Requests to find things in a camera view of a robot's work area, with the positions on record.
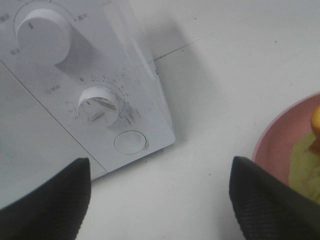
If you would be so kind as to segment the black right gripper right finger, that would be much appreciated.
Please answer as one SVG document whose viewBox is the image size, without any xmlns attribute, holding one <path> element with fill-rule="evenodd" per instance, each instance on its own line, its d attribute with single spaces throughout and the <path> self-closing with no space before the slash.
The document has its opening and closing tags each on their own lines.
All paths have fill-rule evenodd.
<svg viewBox="0 0 320 240">
<path fill-rule="evenodd" d="M 247 240 L 318 240 L 320 206 L 250 159 L 233 158 L 229 197 Z"/>
</svg>

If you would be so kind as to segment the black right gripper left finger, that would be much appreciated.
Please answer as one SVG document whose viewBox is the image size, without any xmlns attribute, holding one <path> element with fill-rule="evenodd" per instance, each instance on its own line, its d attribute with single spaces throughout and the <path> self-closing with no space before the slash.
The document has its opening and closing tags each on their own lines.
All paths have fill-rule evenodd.
<svg viewBox="0 0 320 240">
<path fill-rule="evenodd" d="M 77 158 L 44 184 L 0 210 L 0 238 L 76 239 L 91 192 L 90 160 Z"/>
</svg>

